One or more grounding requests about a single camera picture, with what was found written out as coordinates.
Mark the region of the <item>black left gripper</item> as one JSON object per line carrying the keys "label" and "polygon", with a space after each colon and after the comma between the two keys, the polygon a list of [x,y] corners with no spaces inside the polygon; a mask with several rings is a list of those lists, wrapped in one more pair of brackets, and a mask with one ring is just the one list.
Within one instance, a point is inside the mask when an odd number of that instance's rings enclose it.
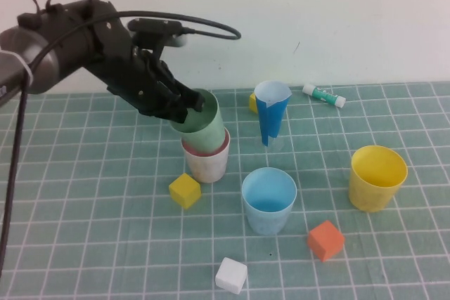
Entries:
{"label": "black left gripper", "polygon": [[87,69],[107,86],[109,92],[123,98],[142,115],[177,123],[186,119],[187,109],[203,110],[199,91],[178,81],[165,61],[160,60],[169,38],[168,29],[181,29],[179,22],[164,24],[158,20],[133,20],[130,35],[115,7],[106,1],[82,0],[75,4],[75,34],[78,67]]}

